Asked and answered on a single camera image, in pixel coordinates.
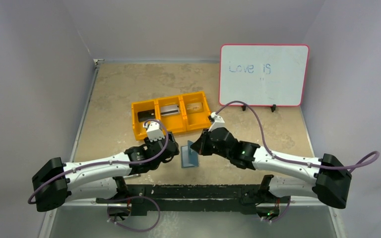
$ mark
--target beige tabletop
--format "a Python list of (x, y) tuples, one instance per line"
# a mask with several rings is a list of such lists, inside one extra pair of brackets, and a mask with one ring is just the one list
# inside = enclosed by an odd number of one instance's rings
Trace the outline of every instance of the beige tabletop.
[[(105, 63), (101, 65), (78, 142), (75, 162), (112, 156), (136, 141), (130, 104), (160, 97), (204, 91), (211, 111), (218, 103), (219, 64), (214, 63)], [(256, 107), (271, 150), (311, 157), (312, 151), (299, 107)], [(238, 140), (262, 144), (253, 114), (240, 107), (225, 108), (220, 115)], [(196, 141), (201, 130), (175, 135), (179, 146)], [(180, 155), (155, 171), (128, 178), (129, 184), (259, 184), (268, 171), (242, 170), (217, 155), (199, 156), (199, 167), (181, 167)]]

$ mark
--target gray wall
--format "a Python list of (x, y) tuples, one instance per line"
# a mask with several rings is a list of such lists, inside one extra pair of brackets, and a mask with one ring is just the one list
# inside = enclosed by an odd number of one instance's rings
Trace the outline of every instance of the gray wall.
[(0, 237), (37, 237), (31, 177), (70, 155), (92, 74), (61, 0), (0, 0)]
[[(302, 109), (317, 155), (346, 165), (381, 151), (381, 1), (326, 0), (311, 47)], [(381, 238), (381, 158), (353, 173), (342, 211), (352, 238)]]
[(301, 43), (324, 0), (64, 0), (106, 60), (215, 60), (224, 43)]

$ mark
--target gray floor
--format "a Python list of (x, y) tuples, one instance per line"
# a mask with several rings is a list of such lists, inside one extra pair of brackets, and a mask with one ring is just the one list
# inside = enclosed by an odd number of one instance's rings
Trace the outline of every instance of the gray floor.
[[(157, 218), (129, 217), (123, 224), (147, 228)], [(336, 238), (327, 206), (293, 206), (271, 226), (257, 215), (236, 212), (162, 212), (156, 228), (145, 233), (126, 231), (106, 222), (102, 206), (63, 206), (58, 209), (52, 238)]]

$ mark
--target metal frame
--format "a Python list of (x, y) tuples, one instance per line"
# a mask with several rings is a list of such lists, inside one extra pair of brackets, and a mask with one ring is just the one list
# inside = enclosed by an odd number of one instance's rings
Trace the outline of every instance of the metal frame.
[[(93, 89), (94, 89), (94, 85), (95, 85), (95, 82), (96, 82), (96, 79), (97, 79), (97, 75), (98, 75), (100, 66), (102, 64), (104, 64), (104, 62), (105, 62), (104, 59), (97, 59), (97, 60), (95, 60), (96, 68), (95, 68), (95, 71), (94, 71), (94, 76), (92, 78), (91, 87), (90, 87), (90, 90), (88, 92), (88, 97), (87, 97), (86, 105), (85, 105), (85, 108), (84, 108), (84, 112), (82, 114), (81, 121), (79, 123), (78, 132), (77, 132), (76, 137), (75, 137), (75, 142), (74, 142), (74, 145), (73, 145), (73, 148), (72, 148), (72, 153), (71, 153), (71, 156), (70, 156), (70, 159), (69, 159), (70, 162), (73, 162), (73, 159), (75, 157), (75, 154), (76, 154), (76, 151), (77, 151), (77, 148), (78, 148), (78, 141), (79, 141), (79, 138), (81, 136), (82, 127), (83, 127), (83, 124), (84, 124), (85, 117), (87, 115), (88, 105), (90, 103), (90, 99), (91, 99), (91, 95), (93, 93)], [(308, 137), (308, 141), (309, 141), (309, 145), (310, 145), (310, 149), (311, 149), (312, 155), (315, 156), (314, 152), (313, 152), (312, 143), (311, 143), (310, 137), (309, 137), (309, 132), (307, 130), (306, 122), (305, 122), (305, 119), (304, 119), (303, 112), (302, 112), (301, 108), (300, 108), (300, 112), (302, 114), (303, 123), (304, 123), (304, 126), (306, 128), (306, 134), (307, 134), (307, 137)], [(65, 203), (63, 206), (126, 207), (125, 204), (97, 204), (97, 203), (95, 203), (95, 199), (82, 199), (82, 200), (71, 201), (71, 202)], [(291, 200), (291, 206), (326, 206), (326, 205), (324, 205), (319, 200), (314, 199), (314, 198), (295, 197), (295, 196), (293, 196), (292, 200)], [(54, 223), (54, 220), (55, 220), (56, 213), (57, 213), (57, 209), (46, 212), (44, 220), (43, 220), (43, 224), (42, 224), (42, 227), (41, 227), (41, 230), (40, 230), (39, 238), (49, 238), (50, 237), (50, 233), (52, 231), (52, 227), (53, 227), (53, 223)], [(338, 238), (347, 238), (347, 234), (346, 234), (345, 228), (344, 228), (344, 223), (342, 221), (342, 218), (341, 218), (339, 210), (335, 209), (335, 208), (332, 208), (332, 207), (329, 207), (329, 214), (331, 216), (332, 223), (333, 223), (333, 226), (334, 226), (335, 233), (336, 233), (337, 237)]]

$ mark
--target red whiteboard frame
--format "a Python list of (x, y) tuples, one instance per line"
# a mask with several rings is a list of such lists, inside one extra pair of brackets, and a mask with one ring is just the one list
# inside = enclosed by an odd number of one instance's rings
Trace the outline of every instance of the red whiteboard frame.
[[(306, 44), (223, 44), (220, 48), (220, 73), (218, 78), (218, 103), (222, 106), (224, 104), (221, 104), (220, 102), (220, 92), (221, 92), (221, 53), (223, 51), (224, 46), (306, 46), (308, 48), (308, 57), (306, 59), (306, 69), (305, 69), (305, 78), (303, 80), (303, 86), (302, 86), (302, 96), (300, 98), (300, 103), (298, 105), (277, 105), (277, 107), (298, 107), (302, 104), (303, 101), (303, 95), (305, 93), (305, 83), (306, 83), (306, 75), (308, 72), (308, 63), (309, 63), (309, 55), (310, 55), (310, 47)], [(242, 105), (230, 105), (233, 107), (241, 107)], [(251, 107), (272, 107), (273, 105), (249, 105)]]

